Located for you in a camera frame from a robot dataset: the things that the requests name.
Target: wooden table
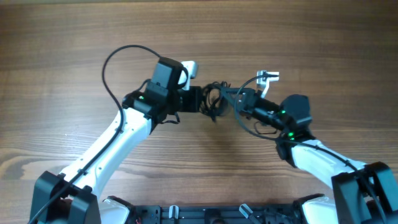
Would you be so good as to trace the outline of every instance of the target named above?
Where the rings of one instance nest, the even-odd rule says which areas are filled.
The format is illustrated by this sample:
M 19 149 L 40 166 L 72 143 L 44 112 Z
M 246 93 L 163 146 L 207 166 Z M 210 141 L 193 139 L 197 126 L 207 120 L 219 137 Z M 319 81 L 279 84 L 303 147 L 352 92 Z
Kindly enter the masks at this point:
M 108 54 L 142 44 L 195 60 L 192 85 L 240 86 L 280 72 L 268 99 L 308 95 L 314 135 L 344 155 L 398 174 L 398 7 L 379 1 L 187 1 L 0 7 L 0 223 L 27 221 L 35 180 L 94 142 L 117 108 L 101 84 Z M 107 80 L 121 99 L 152 76 L 156 58 L 125 50 Z M 275 144 L 232 114 L 212 123 L 180 114 L 158 126 L 103 197 L 136 205 L 291 202 L 325 192 L 281 161 Z

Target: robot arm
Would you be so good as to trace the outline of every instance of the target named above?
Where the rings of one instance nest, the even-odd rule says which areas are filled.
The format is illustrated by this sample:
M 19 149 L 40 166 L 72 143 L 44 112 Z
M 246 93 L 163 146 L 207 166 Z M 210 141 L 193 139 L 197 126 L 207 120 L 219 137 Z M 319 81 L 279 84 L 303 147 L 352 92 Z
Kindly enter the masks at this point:
M 242 205 L 236 209 L 236 212 L 239 212 L 238 216 L 233 212 L 233 208 L 216 210 L 214 207 L 204 208 L 205 212 L 202 209 L 198 211 L 196 208 L 184 208 L 178 214 L 176 206 L 168 209 L 156 207 L 152 216 L 148 216 L 150 213 L 147 207 L 135 207 L 120 198 L 108 197 L 98 203 L 104 186 L 120 163 L 137 144 L 148 137 L 158 124 L 164 123 L 168 114 L 177 117 L 177 121 L 170 121 L 171 123 L 179 123 L 178 111 L 199 111 L 199 105 L 203 99 L 202 90 L 199 86 L 189 86 L 189 79 L 196 75 L 196 69 L 193 62 L 181 64 L 161 57 L 145 91 L 134 91 L 123 99 L 123 113 L 126 120 L 122 131 L 80 178 L 70 183 L 76 173 L 81 172 L 82 167 L 87 165 L 87 161 L 94 158 L 114 136 L 119 127 L 120 114 L 84 155 L 64 168 L 59 175 L 44 172 L 39 177 L 35 184 L 30 217 L 32 218 L 59 189 L 71 184 L 64 194 L 41 214 L 39 223 L 146 224 L 158 223 L 158 219 L 159 223 L 174 224 L 202 223 L 203 220 L 213 220 L 214 222 L 209 222 L 211 224 L 226 223 L 220 221 L 222 216 L 229 217 L 232 223 L 284 223 L 277 217 L 275 221 L 270 222 L 273 218 L 267 216 L 269 207 L 251 210 L 247 205 Z M 269 85 L 269 82 L 277 79 L 274 77 L 264 82 Z M 264 99 L 268 89 L 267 86 L 262 93 L 256 93 L 252 89 L 245 88 L 242 92 L 241 103 L 235 110 L 247 118 L 253 117 L 278 129 L 280 136 L 273 140 L 277 144 L 280 158 L 293 167 L 311 173 L 333 188 L 336 200 L 335 202 L 319 194 L 301 198 L 294 203 L 293 207 L 288 206 L 289 211 L 294 211 L 291 215 L 297 222 L 289 220 L 286 223 L 382 223 L 381 220 L 386 218 L 380 218 L 375 212 L 377 209 L 364 200 L 364 195 L 369 194 L 369 186 L 366 184 L 371 185 L 376 192 L 383 214 L 387 215 L 388 220 L 391 220 L 391 223 L 394 220 L 398 222 L 398 186 L 388 166 L 380 162 L 366 165 L 325 147 L 315 139 L 308 128 L 312 121 L 308 97 L 292 95 L 277 105 Z M 231 93 L 237 93 L 236 89 L 220 87 L 220 92 L 233 105 L 234 98 Z M 141 217 L 144 218 L 145 213 L 147 219 L 141 222 Z M 186 219 L 179 222 L 178 219 L 183 213 L 185 215 L 182 218 Z M 258 220 L 260 214 L 263 214 L 262 222 Z

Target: wood grain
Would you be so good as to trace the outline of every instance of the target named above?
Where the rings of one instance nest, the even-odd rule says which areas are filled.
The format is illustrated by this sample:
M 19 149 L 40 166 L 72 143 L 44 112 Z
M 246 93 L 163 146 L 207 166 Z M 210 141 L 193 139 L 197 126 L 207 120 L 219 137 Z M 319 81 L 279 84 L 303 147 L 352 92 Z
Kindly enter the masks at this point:
M 0 4 L 75 4 L 75 3 L 101 3 L 101 2 L 165 2 L 165 1 L 190 1 L 190 0 L 0 0 Z
M 59 172 L 108 127 L 116 107 L 100 79 L 115 48 L 146 45 L 195 60 L 204 86 L 280 71 L 268 97 L 310 97 L 312 130 L 353 159 L 398 175 L 398 7 L 391 1 L 189 1 L 0 6 L 0 223 L 24 223 L 34 181 Z M 156 59 L 126 50 L 107 70 L 121 99 Z M 161 125 L 103 194 L 136 205 L 291 202 L 321 182 L 280 161 L 275 144 L 229 114 Z

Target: black cable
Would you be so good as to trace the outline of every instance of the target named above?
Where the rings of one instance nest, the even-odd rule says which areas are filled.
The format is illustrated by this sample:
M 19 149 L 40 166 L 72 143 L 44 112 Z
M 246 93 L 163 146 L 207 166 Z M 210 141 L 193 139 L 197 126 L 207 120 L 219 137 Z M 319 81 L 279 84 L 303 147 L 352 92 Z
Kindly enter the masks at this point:
M 141 84 L 141 86 L 140 86 L 138 89 L 134 90 L 133 92 L 135 92 L 135 91 L 140 91 L 140 90 L 142 89 L 142 87 L 144 87 L 144 85 L 145 85 L 147 82 L 149 82 L 149 81 L 150 81 L 150 78 L 146 79 L 146 80 Z
M 174 113 L 174 116 L 175 116 L 176 121 L 173 121 L 173 120 L 161 121 L 159 124 L 167 124 L 167 123 L 179 124 L 181 122 L 180 116 L 178 115 L 177 112 Z
M 271 133 L 261 133 L 261 132 L 257 129 L 257 124 L 259 124 L 259 123 L 261 123 L 261 125 L 263 125 L 261 121 L 256 121 L 256 122 L 254 123 L 254 125 L 253 125 L 253 126 L 254 126 L 254 130 L 256 131 L 257 134 L 276 134 L 276 133 L 278 132 L 278 129 L 275 129 L 275 131 L 273 131 L 273 132 L 271 132 Z
M 208 84 L 202 89 L 202 99 L 199 107 L 199 112 L 211 117 L 213 122 L 216 121 L 217 116 L 224 116 L 228 112 L 229 103 L 227 99 L 221 94 L 222 88 L 229 88 L 231 85 L 222 81 Z M 218 96 L 211 98 L 211 92 L 218 90 Z
M 380 216 L 381 216 L 381 219 L 382 219 L 383 223 L 384 223 L 384 224 L 387 224 L 386 214 L 384 213 L 384 210 L 382 209 L 382 206 L 381 206 L 381 204 L 380 204 L 380 201 L 377 199 L 376 193 L 374 192 L 374 190 L 372 189 L 372 187 L 369 185 L 369 183 L 366 181 L 366 179 L 363 177 L 363 175 L 362 175 L 361 173 L 358 172 L 358 169 L 357 169 L 354 165 L 352 165 L 352 163 L 350 163 L 349 161 L 344 160 L 343 158 L 341 158 L 340 156 L 337 156 L 336 154 L 330 152 L 329 150 L 323 149 L 323 148 L 321 148 L 321 147 L 319 147 L 319 146 L 313 146 L 313 145 L 310 145 L 310 144 L 307 144 L 307 143 L 297 142 L 297 141 L 291 141 L 291 140 L 282 139 L 282 138 L 270 138 L 270 137 L 267 137 L 267 136 L 262 136 L 262 135 L 260 135 L 260 134 L 256 134 L 256 133 L 252 132 L 248 127 L 246 127 L 246 125 L 244 125 L 244 123 L 241 121 L 241 119 L 240 119 L 240 117 L 239 117 L 239 114 L 238 114 L 238 99 L 239 99 L 239 94 L 240 94 L 240 92 L 242 91 L 242 89 L 243 89 L 245 86 L 247 86 L 249 83 L 251 83 L 251 82 L 253 82 L 254 80 L 257 80 L 257 79 L 259 79 L 259 78 L 265 78 L 265 77 L 267 77 L 267 78 L 269 78 L 269 77 L 277 77 L 277 75 L 266 74 L 266 75 L 260 75 L 260 76 L 258 76 L 258 77 L 253 77 L 253 78 L 249 79 L 247 82 L 245 82 L 245 83 L 240 87 L 240 89 L 238 90 L 238 92 L 236 92 L 236 97 L 235 97 L 235 101 L 234 101 L 234 106 L 233 106 L 233 108 L 234 108 L 234 115 L 235 115 L 235 118 L 238 120 L 238 123 L 241 125 L 241 127 L 242 127 L 245 131 L 247 131 L 248 133 L 250 133 L 250 134 L 252 134 L 252 135 L 254 135 L 254 136 L 256 136 L 256 137 L 259 137 L 259 138 L 263 138 L 263 139 L 267 139 L 267 140 L 271 140 L 271 141 L 280 140 L 280 141 L 283 141 L 283 142 L 286 142 L 286 143 L 291 143 L 291 144 L 297 144 L 297 145 L 301 145 L 301 146 L 306 146 L 306 147 L 310 147 L 310 148 L 313 148 L 313 149 L 316 149 L 316 150 L 325 152 L 325 153 L 327 153 L 327 154 L 329 154 L 329 155 L 335 157 L 336 159 L 338 159 L 339 161 L 341 161 L 342 163 L 344 163 L 346 166 L 348 166 L 348 167 L 350 167 L 351 169 L 354 170 L 355 175 L 357 175 L 357 176 L 359 177 L 360 181 L 361 181 L 361 182 L 364 184 L 364 186 L 366 187 L 366 190 L 368 191 L 369 195 L 374 199 L 374 202 L 376 203 L 377 210 L 378 210 L 378 212 L 379 212 L 379 214 L 380 214 Z
M 120 131 L 122 130 L 122 128 L 123 128 L 123 123 L 124 123 L 123 109 L 122 109 L 122 107 L 121 107 L 121 105 L 120 105 L 118 99 L 113 95 L 112 91 L 109 89 L 108 84 L 106 84 L 106 81 L 105 81 L 105 68 L 106 68 L 106 66 L 107 66 L 107 64 L 108 64 L 108 62 L 109 62 L 109 60 L 111 59 L 111 57 L 112 57 L 114 54 L 118 53 L 119 51 L 121 51 L 121 50 L 123 50 L 123 49 L 132 48 L 132 47 L 134 47 L 134 48 L 141 48 L 141 49 L 147 50 L 147 51 L 153 53 L 154 55 L 158 56 L 159 58 L 161 57 L 161 56 L 160 56 L 157 52 L 155 52 L 154 50 L 149 49 L 149 48 L 147 48 L 147 47 L 145 47 L 145 46 L 141 46 L 141 45 L 126 45 L 126 46 L 123 46 L 123 47 L 120 47 L 120 48 L 114 50 L 114 51 L 108 56 L 108 58 L 105 60 L 105 63 L 104 63 L 104 65 L 103 65 L 103 67 L 102 67 L 102 82 L 103 82 L 103 84 L 104 84 L 104 87 L 105 87 L 106 91 L 109 93 L 109 95 L 111 96 L 111 98 L 113 99 L 113 101 L 116 103 L 116 106 L 118 106 L 119 113 L 120 113 L 120 124 L 119 124 L 119 126 L 118 126 L 118 128 L 117 128 L 115 134 L 114 134 L 114 135 L 112 136 L 112 138 L 106 143 L 106 145 L 105 145 L 105 146 L 104 146 L 104 147 L 103 147 L 103 148 L 102 148 L 102 149 L 101 149 L 101 150 L 100 150 L 100 151 L 99 151 L 99 152 L 98 152 L 98 153 L 97 153 L 85 166 L 84 166 L 84 168 L 80 169 L 80 170 L 78 171 L 78 173 L 77 173 L 69 182 L 67 182 L 57 193 L 55 193 L 54 196 L 52 196 L 52 197 L 50 198 L 50 200 L 48 200 L 48 202 L 47 202 L 46 204 L 43 205 L 43 207 L 32 217 L 32 219 L 29 221 L 28 224 L 33 224 L 33 223 L 36 221 L 36 219 L 38 219 L 38 217 L 39 217 L 46 209 L 48 209 L 48 207 L 49 207 L 51 204 L 53 204 L 56 200 L 58 200 L 58 199 L 61 197 L 61 195 L 64 194 L 64 193 L 67 191 L 67 189 L 71 186 L 71 184 L 73 184 L 74 181 L 76 181 L 77 179 L 79 179 L 79 177 L 80 177 L 82 174 L 84 174 L 84 173 L 88 170 L 88 168 L 90 168 L 90 166 L 99 158 L 99 156 L 101 156 L 102 153 L 104 153 L 104 151 L 106 151 L 106 149 L 112 144 L 112 142 L 116 139 L 116 137 L 118 136 L 118 134 L 119 134 Z M 144 84 L 147 83 L 147 82 L 148 82 L 148 80 L 145 80 L 145 82 L 141 85 L 141 87 L 140 87 L 139 89 L 141 89 L 141 88 L 144 86 Z
M 239 117 L 239 113 L 238 113 L 238 100 L 239 100 L 239 94 L 242 91 L 242 89 L 247 86 L 249 83 L 253 82 L 254 80 L 257 80 L 259 78 L 270 78 L 270 77 L 278 77 L 277 75 L 270 75 L 270 74 L 266 74 L 266 75 L 259 75 L 257 77 L 251 78 L 248 81 L 246 81 L 245 83 L 243 83 L 243 85 L 239 88 L 239 90 L 236 92 L 236 96 L 235 96 L 235 101 L 234 101 L 234 115 L 235 115 L 235 119 L 238 120 L 238 123 L 241 125 L 241 127 L 247 131 L 248 133 L 257 136 L 259 138 L 262 139 L 266 139 L 266 140 L 271 140 L 271 141 L 276 141 L 277 138 L 271 138 L 271 137 L 267 137 L 267 136 L 263 136 L 257 133 L 254 133 L 253 131 L 251 131 L 248 127 L 246 127 L 246 125 L 244 125 L 243 121 L 240 119 Z

